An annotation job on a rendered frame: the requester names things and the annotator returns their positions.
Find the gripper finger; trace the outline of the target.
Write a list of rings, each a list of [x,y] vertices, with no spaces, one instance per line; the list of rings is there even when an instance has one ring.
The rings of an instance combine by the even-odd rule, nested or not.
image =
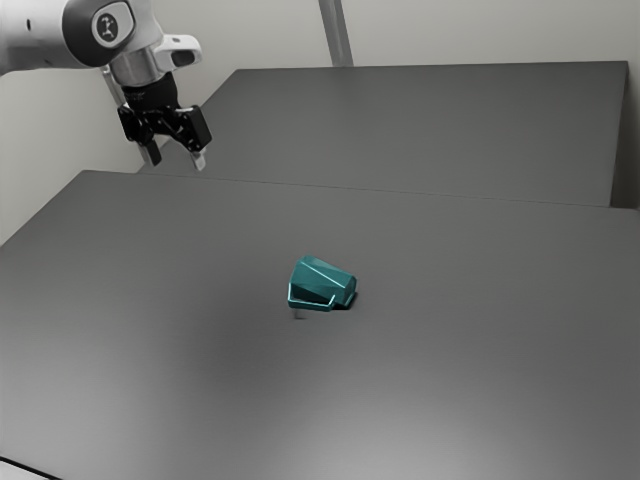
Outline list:
[[[202,172],[206,167],[206,148],[212,134],[201,108],[194,105],[174,111],[178,123],[178,142],[189,152],[194,169]]]
[[[154,139],[155,133],[146,119],[139,117],[126,104],[120,105],[117,113],[127,140],[136,143],[142,149],[147,163],[153,167],[159,165],[162,156]]]

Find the teal faceted mug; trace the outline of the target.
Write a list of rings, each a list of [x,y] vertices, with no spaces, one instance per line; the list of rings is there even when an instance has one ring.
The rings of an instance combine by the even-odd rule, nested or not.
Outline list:
[[[296,261],[287,292],[292,309],[331,312],[349,309],[356,297],[357,278],[317,257]]]

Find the grey upright post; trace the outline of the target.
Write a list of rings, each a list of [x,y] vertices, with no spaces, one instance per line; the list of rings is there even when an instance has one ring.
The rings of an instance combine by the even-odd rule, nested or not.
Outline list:
[[[332,66],[354,66],[342,0],[318,0]]]

